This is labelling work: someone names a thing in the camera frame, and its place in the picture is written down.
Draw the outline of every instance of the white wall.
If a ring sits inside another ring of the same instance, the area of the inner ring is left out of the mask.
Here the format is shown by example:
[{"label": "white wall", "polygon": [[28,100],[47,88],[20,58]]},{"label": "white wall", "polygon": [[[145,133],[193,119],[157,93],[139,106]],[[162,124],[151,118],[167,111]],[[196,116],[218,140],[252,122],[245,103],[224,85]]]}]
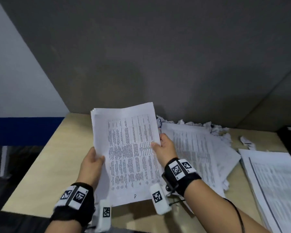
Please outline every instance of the white wall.
[{"label": "white wall", "polygon": [[68,112],[0,5],[0,117],[64,117]]}]

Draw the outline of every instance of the blue stripe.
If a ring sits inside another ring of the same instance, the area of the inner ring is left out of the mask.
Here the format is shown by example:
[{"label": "blue stripe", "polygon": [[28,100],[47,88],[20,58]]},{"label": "blue stripe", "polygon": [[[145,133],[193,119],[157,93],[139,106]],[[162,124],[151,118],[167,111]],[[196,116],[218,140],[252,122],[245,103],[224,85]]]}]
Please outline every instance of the blue stripe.
[{"label": "blue stripe", "polygon": [[0,145],[45,145],[64,117],[0,118]]}]

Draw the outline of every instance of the table leg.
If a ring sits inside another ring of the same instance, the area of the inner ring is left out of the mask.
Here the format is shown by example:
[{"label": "table leg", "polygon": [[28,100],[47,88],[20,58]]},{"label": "table leg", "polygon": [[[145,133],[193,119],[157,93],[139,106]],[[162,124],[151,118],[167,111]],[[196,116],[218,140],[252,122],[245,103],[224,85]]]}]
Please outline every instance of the table leg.
[{"label": "table leg", "polygon": [[9,147],[2,146],[0,177],[3,179],[9,179],[11,177],[8,171],[8,166],[9,166]]}]

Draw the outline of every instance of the light wood tabletop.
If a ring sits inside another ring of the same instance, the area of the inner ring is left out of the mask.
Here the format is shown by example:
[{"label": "light wood tabletop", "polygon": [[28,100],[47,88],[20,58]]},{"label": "light wood tabletop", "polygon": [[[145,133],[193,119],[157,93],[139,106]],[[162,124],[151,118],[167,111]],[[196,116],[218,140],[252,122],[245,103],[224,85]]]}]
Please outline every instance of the light wood tabletop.
[{"label": "light wood tabletop", "polygon": [[[232,147],[236,150],[246,149],[239,140],[243,135],[256,144],[257,150],[287,152],[273,132],[230,129],[229,133]],[[91,146],[93,130],[90,115],[68,114],[2,210],[50,217],[59,197],[77,179],[80,164]],[[248,180],[239,163],[227,180],[230,188],[225,192],[226,197],[261,224]],[[172,212],[159,216],[151,200],[113,207],[112,226],[153,233],[205,232],[184,204],[175,204]]]}]

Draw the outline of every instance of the wrist strap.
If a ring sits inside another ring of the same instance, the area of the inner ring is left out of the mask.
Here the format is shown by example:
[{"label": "wrist strap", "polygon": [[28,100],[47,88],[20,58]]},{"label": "wrist strap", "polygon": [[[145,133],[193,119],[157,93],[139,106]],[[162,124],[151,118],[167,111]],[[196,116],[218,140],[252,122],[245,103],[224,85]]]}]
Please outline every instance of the wrist strap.
[{"label": "wrist strap", "polygon": [[162,177],[171,191],[176,191],[181,196],[184,196],[186,188],[192,181],[201,179],[186,159],[179,158],[173,158],[167,163]]},{"label": "wrist strap", "polygon": [[94,190],[88,184],[76,182],[69,186],[55,204],[50,221],[76,220],[86,226],[94,213]]}]

